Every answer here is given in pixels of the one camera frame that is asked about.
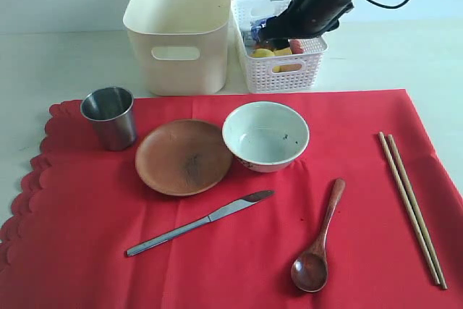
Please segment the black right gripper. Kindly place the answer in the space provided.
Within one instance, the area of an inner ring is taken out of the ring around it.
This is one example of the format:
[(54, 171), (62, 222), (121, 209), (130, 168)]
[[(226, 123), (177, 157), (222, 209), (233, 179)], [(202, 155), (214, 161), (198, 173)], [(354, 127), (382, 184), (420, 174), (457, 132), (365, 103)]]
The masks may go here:
[(278, 17), (261, 19), (258, 40), (273, 51), (289, 48), (290, 38), (315, 38), (337, 29), (340, 18), (354, 9), (353, 0), (294, 0)]

